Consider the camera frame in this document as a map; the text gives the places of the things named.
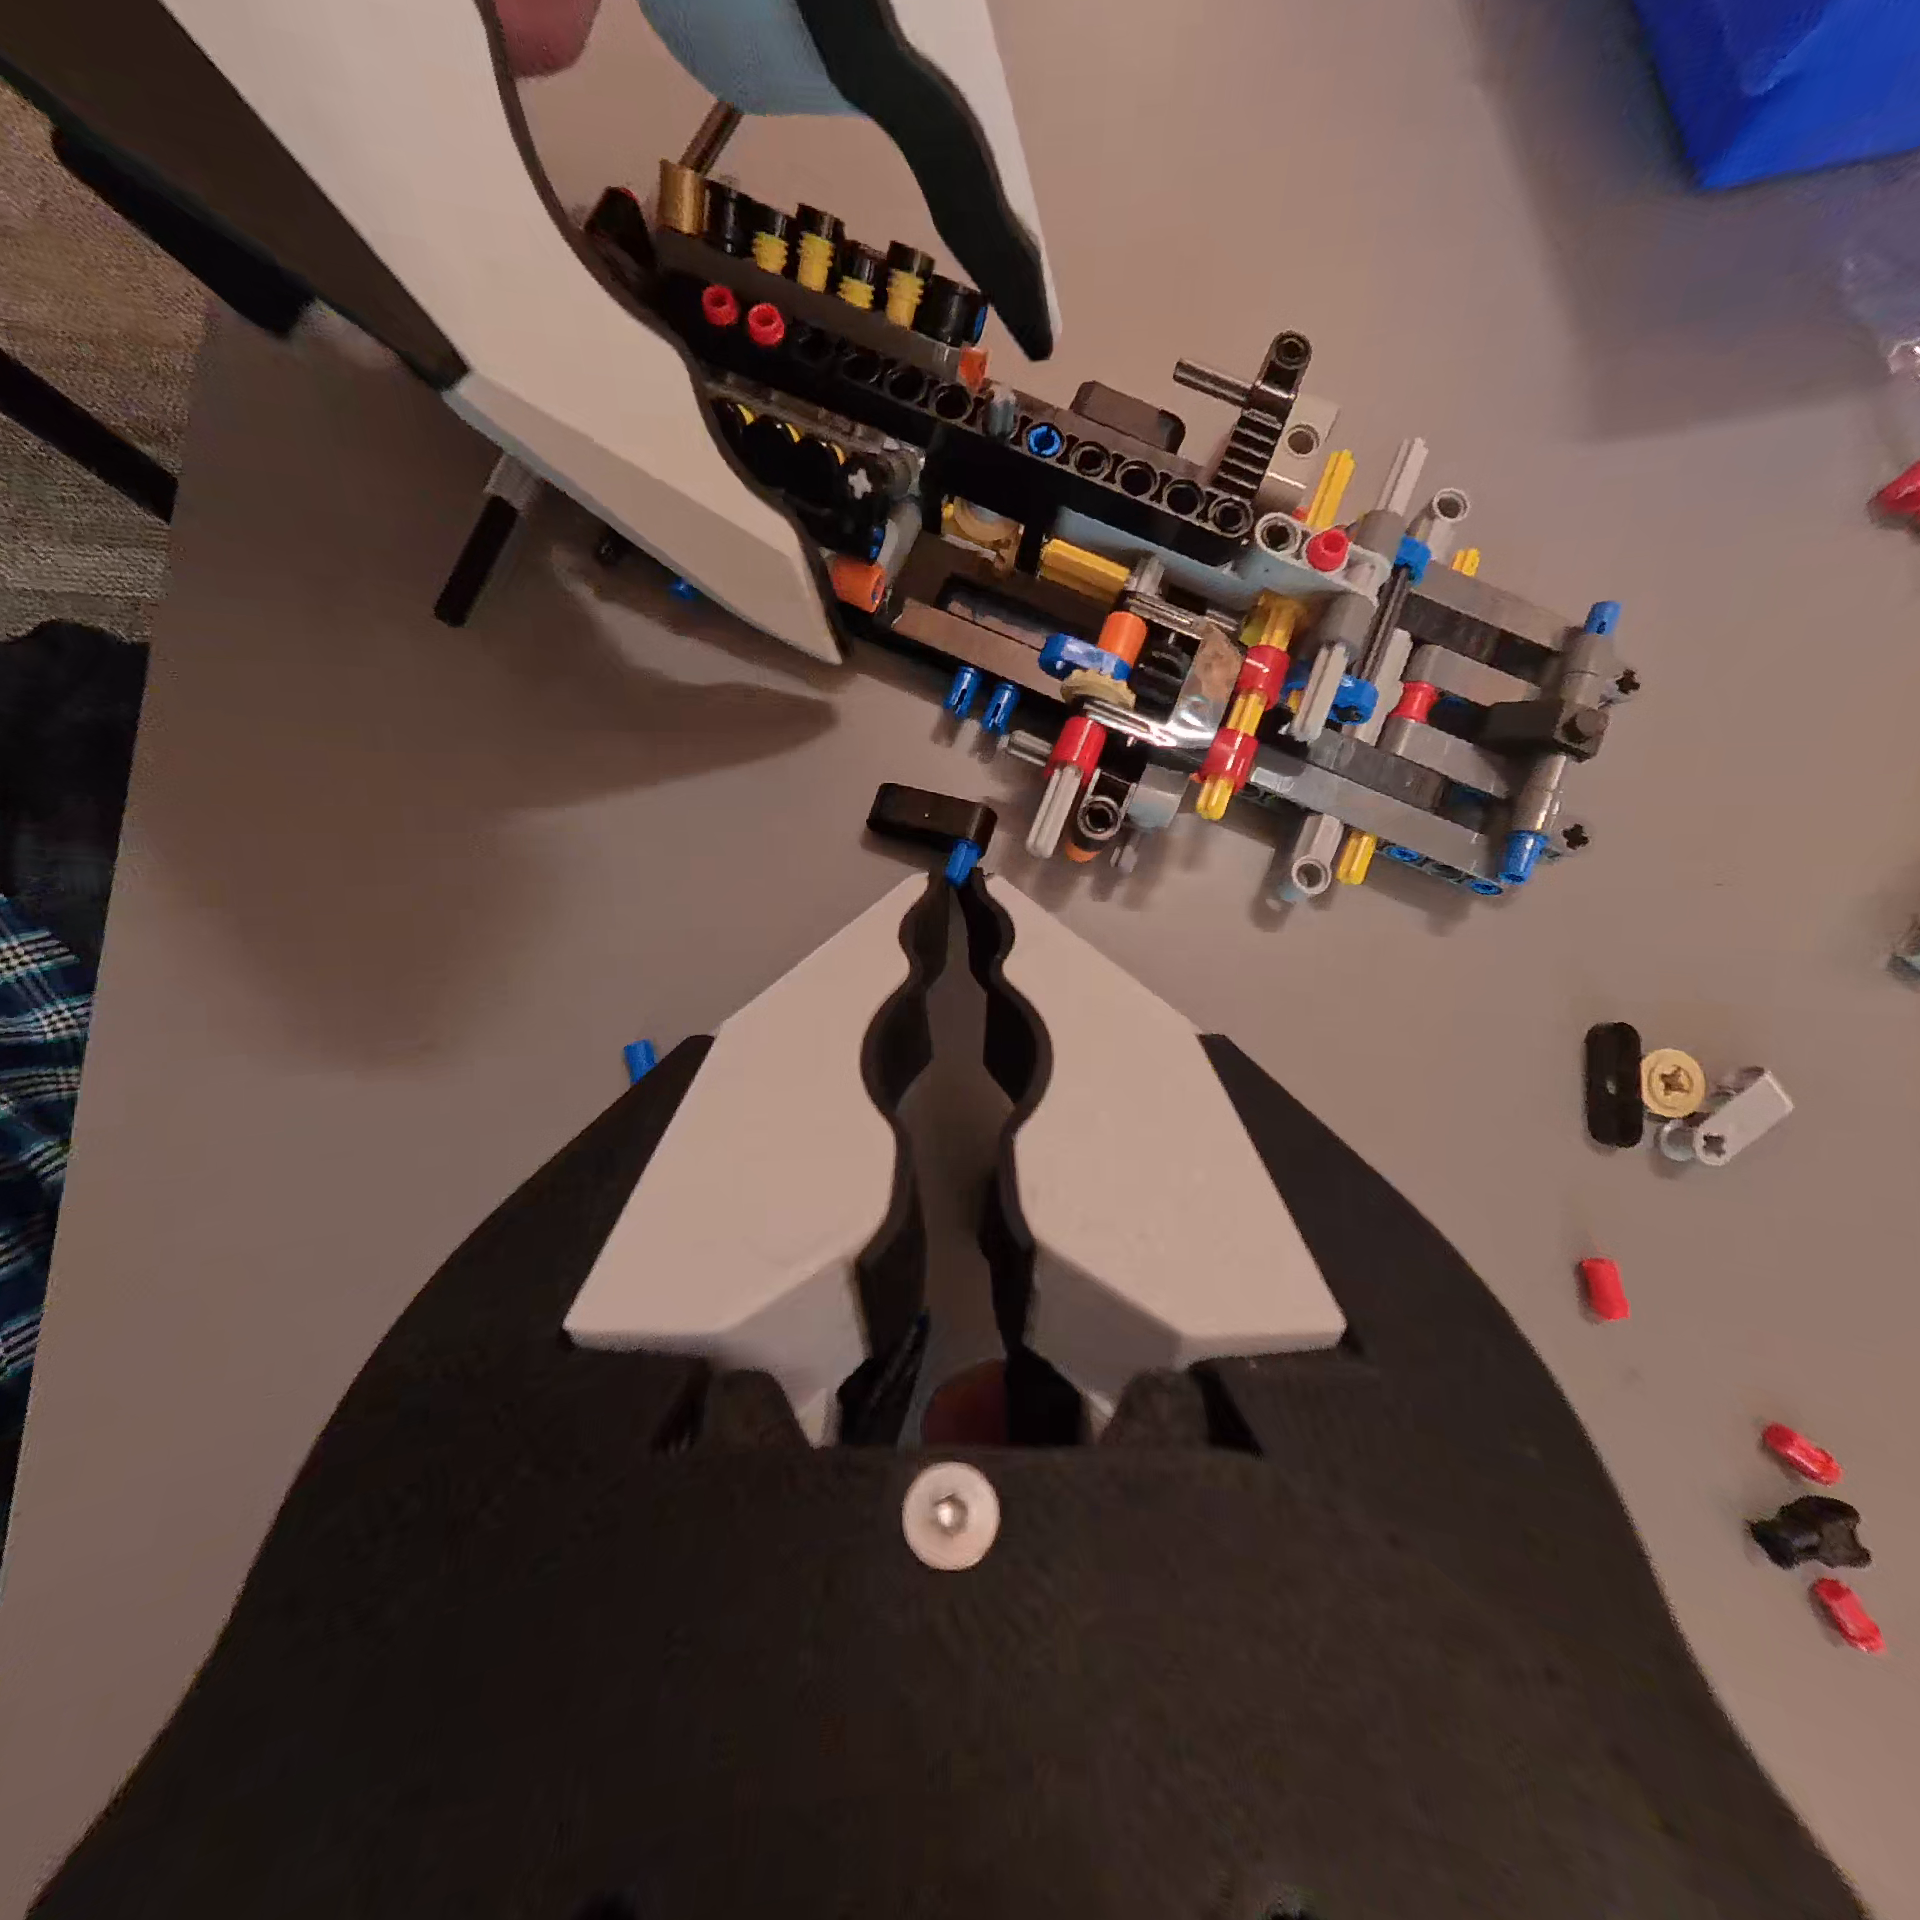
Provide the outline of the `clear plastic bag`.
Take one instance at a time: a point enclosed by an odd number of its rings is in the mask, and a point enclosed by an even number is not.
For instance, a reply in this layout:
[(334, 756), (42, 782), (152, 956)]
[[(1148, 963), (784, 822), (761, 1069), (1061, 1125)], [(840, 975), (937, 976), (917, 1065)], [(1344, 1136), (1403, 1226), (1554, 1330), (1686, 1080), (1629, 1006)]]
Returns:
[(1841, 308), (1877, 347), (1900, 396), (1920, 393), (1920, 230), (1917, 220), (1860, 225), (1841, 240)]

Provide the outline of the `person's left hand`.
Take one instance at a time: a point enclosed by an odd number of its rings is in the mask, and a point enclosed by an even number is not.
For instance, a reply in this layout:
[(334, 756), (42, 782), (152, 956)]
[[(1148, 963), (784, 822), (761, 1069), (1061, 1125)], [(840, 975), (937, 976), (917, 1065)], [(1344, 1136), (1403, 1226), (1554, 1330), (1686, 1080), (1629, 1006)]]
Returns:
[(493, 0), (516, 80), (557, 80), (584, 57), (596, 0)]

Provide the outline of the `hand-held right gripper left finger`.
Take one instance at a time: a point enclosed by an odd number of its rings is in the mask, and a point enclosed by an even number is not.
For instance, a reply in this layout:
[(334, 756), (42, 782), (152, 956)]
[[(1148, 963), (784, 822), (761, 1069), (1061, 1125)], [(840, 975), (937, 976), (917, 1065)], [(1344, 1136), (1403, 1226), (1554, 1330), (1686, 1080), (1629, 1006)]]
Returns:
[(899, 1095), (947, 909), (904, 876), (713, 1033), (563, 1316), (574, 1346), (761, 1370), (811, 1445), (849, 1434), (840, 1392), (925, 1308)]

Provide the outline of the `black lego connector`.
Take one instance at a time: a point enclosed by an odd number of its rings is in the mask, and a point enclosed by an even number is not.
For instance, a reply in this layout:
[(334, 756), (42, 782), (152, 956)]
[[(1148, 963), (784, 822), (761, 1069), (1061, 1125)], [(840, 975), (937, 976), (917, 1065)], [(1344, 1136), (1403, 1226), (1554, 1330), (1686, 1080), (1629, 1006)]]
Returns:
[(1866, 1570), (1872, 1545), (1860, 1538), (1860, 1510), (1841, 1496), (1796, 1496), (1775, 1514), (1743, 1519), (1751, 1545), (1775, 1564), (1775, 1570)]

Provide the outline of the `person's plaid trousers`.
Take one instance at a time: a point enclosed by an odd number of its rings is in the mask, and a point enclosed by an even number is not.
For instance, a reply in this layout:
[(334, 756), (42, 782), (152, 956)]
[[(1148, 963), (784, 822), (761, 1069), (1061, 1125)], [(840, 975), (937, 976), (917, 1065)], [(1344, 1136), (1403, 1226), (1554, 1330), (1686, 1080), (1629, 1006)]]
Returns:
[(91, 975), (0, 903), (0, 1421), (22, 1426), (91, 1040)]

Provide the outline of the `multicolour lego technic chassis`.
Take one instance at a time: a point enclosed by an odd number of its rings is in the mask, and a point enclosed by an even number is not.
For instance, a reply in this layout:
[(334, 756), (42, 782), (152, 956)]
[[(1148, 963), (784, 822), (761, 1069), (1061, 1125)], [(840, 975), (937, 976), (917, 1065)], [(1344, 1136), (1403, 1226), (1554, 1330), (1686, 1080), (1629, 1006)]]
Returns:
[(1344, 514), (1354, 451), (1307, 393), (1312, 338), (1249, 379), (1211, 461), (1182, 420), (1088, 379), (989, 374), (989, 300), (925, 250), (704, 178), (713, 108), (661, 197), (602, 186), (584, 250), (696, 357), (722, 451), (817, 543), (830, 601), (947, 671), (947, 732), (1041, 769), (1025, 858), (1129, 868), (1176, 817), (1280, 807), (1280, 909), (1405, 865), (1502, 903), (1590, 846), (1569, 782), (1637, 671), (1620, 605), (1541, 612), (1455, 549), (1473, 502), (1403, 443)]

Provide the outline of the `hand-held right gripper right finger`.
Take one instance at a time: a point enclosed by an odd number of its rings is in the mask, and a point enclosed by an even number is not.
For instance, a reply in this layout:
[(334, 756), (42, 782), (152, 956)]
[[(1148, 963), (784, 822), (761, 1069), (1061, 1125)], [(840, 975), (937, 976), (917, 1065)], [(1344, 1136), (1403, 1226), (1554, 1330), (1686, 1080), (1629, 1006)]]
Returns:
[(1333, 1353), (1325, 1282), (1210, 1033), (1002, 876), (964, 879), (983, 1069), (979, 1222), (1023, 1434), (1074, 1439), (1148, 1370)]

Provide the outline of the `small black lego beam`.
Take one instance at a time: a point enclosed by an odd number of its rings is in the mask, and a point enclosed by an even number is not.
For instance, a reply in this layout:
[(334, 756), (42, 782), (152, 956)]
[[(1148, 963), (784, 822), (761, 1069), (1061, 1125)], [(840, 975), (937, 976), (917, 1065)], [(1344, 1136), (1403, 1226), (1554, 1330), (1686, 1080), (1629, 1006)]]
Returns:
[(925, 846), (941, 858), (963, 846), (972, 846), (972, 858), (983, 858), (998, 838), (998, 807), (979, 797), (947, 797), (947, 792), (879, 782), (865, 827), (876, 838)]

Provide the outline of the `dark furniture leg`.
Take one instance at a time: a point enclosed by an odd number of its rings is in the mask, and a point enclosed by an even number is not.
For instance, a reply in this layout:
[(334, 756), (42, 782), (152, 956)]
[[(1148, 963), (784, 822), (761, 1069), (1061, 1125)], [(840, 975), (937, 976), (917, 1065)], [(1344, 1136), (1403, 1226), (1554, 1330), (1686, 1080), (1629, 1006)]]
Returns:
[(177, 520), (177, 472), (157, 464), (147, 447), (114, 433), (103, 420), (91, 420), (76, 396), (65, 396), (52, 379), (42, 379), (29, 360), (0, 349), (0, 420), (111, 481), (118, 502), (132, 502), (152, 520)]

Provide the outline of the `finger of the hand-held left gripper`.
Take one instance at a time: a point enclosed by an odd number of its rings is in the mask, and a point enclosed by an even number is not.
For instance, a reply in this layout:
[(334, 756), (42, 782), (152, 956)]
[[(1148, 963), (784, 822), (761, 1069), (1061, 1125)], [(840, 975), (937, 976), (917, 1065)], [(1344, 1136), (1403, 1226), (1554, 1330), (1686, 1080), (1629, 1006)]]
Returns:
[(805, 0), (834, 89), (904, 156), (937, 234), (1025, 360), (1059, 349), (1041, 195), (983, 0)]
[(563, 220), (489, 5), (182, 0), (169, 19), (461, 349), (465, 421), (720, 612), (843, 660), (817, 543), (738, 472), (680, 347)]

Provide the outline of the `blue box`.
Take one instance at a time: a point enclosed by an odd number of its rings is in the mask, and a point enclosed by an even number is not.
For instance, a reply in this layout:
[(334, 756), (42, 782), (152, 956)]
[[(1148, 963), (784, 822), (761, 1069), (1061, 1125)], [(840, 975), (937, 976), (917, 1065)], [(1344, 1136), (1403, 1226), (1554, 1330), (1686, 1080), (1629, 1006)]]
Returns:
[(1920, 152), (1917, 0), (1637, 0), (1694, 186)]

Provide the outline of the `grey lego connector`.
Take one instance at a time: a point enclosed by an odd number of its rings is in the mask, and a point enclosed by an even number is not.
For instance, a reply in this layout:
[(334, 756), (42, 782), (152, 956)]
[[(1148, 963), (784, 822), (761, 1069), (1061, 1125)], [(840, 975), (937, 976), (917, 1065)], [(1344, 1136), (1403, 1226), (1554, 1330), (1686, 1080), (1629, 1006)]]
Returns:
[(1735, 1167), (1784, 1117), (1796, 1117), (1786, 1088), (1772, 1069), (1735, 1069), (1729, 1080), (1710, 1088), (1700, 1113), (1668, 1117), (1655, 1149), (1674, 1167)]

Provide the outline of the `dark cloth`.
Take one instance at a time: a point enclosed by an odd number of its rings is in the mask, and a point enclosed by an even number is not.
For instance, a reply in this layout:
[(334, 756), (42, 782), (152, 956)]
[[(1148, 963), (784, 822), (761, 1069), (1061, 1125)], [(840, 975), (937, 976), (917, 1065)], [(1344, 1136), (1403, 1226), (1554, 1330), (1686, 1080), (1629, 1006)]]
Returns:
[(83, 976), (103, 969), (147, 677), (142, 639), (83, 624), (37, 624), (0, 649), (0, 892)]

